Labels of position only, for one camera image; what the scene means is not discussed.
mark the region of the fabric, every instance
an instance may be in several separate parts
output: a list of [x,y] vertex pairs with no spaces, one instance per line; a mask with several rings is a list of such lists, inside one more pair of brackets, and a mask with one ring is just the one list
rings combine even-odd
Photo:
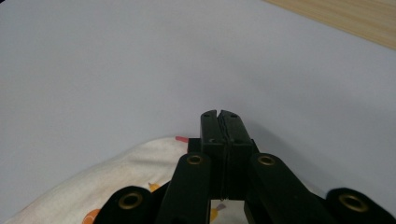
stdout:
[[[168,182],[187,152],[186,140],[150,141],[97,164],[45,193],[6,224],[91,224],[118,189],[138,186],[153,191]],[[247,223],[243,202],[212,201],[211,223]]]

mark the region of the brass grommet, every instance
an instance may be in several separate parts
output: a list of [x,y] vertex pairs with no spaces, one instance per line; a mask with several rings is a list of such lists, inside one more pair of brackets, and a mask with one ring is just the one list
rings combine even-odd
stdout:
[[129,209],[134,209],[137,206],[139,206],[143,202],[143,196],[137,192],[131,192],[124,194],[120,199],[119,199],[119,207],[125,210]]
[[270,156],[260,156],[258,159],[259,163],[263,165],[274,165],[275,160]]
[[352,194],[341,194],[340,196],[338,196],[338,200],[345,207],[355,212],[363,213],[369,210],[369,206],[364,201]]
[[191,165],[198,165],[200,164],[204,159],[200,156],[189,156],[187,158],[187,162]]

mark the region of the wooden surface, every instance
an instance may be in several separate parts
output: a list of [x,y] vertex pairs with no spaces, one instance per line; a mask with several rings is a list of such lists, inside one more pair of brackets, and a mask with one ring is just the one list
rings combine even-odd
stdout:
[[396,49],[396,0],[265,0]]

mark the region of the orange pattern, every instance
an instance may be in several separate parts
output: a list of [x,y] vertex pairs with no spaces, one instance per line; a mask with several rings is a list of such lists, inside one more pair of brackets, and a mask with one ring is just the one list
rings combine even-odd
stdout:
[[160,185],[156,183],[154,184],[148,183],[148,187],[149,187],[149,191],[154,192],[156,189],[160,187]]
[[225,205],[220,203],[216,208],[210,209],[210,222],[216,219],[219,214],[219,210],[224,209]]
[[92,224],[96,216],[99,214],[100,209],[94,209],[84,217],[81,224]]

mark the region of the white surface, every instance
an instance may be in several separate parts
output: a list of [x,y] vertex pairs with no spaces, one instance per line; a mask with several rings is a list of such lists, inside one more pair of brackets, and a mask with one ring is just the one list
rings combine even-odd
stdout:
[[150,139],[240,115],[327,192],[396,215],[396,51],[259,0],[0,5],[0,222]]
[[149,189],[149,183],[168,182],[186,148],[186,143],[175,138],[133,147],[46,192],[7,224],[83,223],[87,214],[102,208],[119,189],[127,186]]

